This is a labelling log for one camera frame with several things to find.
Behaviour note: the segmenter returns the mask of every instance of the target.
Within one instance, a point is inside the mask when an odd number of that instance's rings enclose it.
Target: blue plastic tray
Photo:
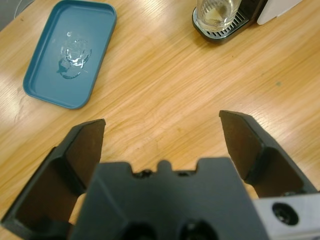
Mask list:
[[[91,95],[116,19],[109,4],[60,1],[35,48],[24,91],[65,108],[81,108]]]

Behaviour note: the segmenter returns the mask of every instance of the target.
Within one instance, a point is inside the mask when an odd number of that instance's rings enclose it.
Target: coffee machine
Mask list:
[[[203,29],[197,23],[197,8],[192,13],[192,24],[195,29],[208,41],[223,44],[253,23],[263,25],[278,17],[302,0],[242,0],[232,24],[222,31],[212,32]]]

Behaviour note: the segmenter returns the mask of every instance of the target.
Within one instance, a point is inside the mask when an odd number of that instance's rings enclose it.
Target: table surface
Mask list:
[[[109,0],[117,24],[81,109],[25,94],[23,78],[58,0],[36,0],[0,32],[0,217],[70,128],[104,118],[101,161],[194,169],[228,156],[220,110],[268,131],[320,189],[320,1],[252,25],[224,45],[194,29],[196,1]],[[3,228],[0,239],[17,239]]]

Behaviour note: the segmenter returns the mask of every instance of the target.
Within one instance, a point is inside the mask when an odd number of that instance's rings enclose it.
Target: clear glass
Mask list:
[[[197,0],[196,21],[209,32],[220,32],[233,22],[241,0]]]

